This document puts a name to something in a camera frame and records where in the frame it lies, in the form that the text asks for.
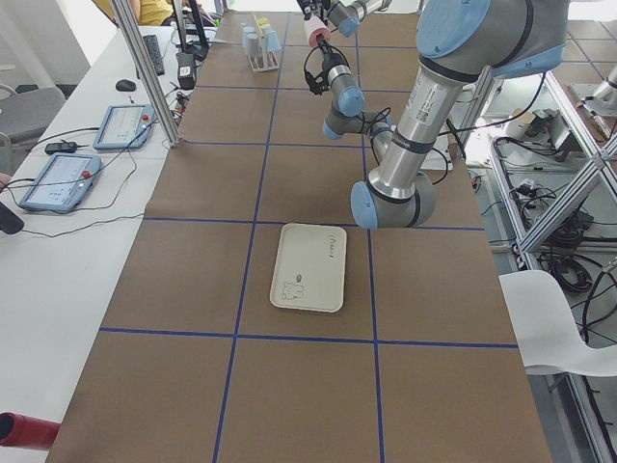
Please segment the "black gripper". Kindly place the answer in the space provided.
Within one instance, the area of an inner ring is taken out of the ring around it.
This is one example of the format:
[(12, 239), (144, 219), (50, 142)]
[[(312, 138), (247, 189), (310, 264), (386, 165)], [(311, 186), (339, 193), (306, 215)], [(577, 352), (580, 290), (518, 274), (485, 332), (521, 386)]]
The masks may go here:
[(319, 40), (317, 43), (317, 47), (320, 49), (323, 56), (321, 65), (322, 71), (326, 72), (327, 76), (329, 75), (331, 70), (337, 67), (342, 67), (342, 71), (340, 71), (339, 73), (350, 73), (349, 63), (338, 48), (327, 44), (325, 40)]
[(297, 4), (304, 16), (324, 16), (332, 7), (331, 0), (297, 0)]

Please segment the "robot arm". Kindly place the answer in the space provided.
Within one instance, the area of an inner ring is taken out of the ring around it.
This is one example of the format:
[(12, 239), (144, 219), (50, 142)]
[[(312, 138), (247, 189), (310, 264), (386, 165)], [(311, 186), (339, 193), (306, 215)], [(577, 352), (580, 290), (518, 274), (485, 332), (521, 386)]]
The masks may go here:
[(350, 37), (369, 14), (386, 11), (391, 1), (356, 0), (344, 4), (335, 0), (297, 0), (296, 3), (308, 36), (326, 36), (326, 30), (333, 24), (343, 36)]
[(398, 123), (364, 111), (351, 77), (328, 73), (335, 98), (324, 133), (369, 138), (378, 159), (365, 181), (354, 184), (351, 208), (364, 229), (408, 228), (434, 211), (436, 192), (420, 167), (463, 87), (484, 68), (499, 78), (546, 72), (565, 50), (566, 1), (431, 1), (416, 30), (418, 72)]

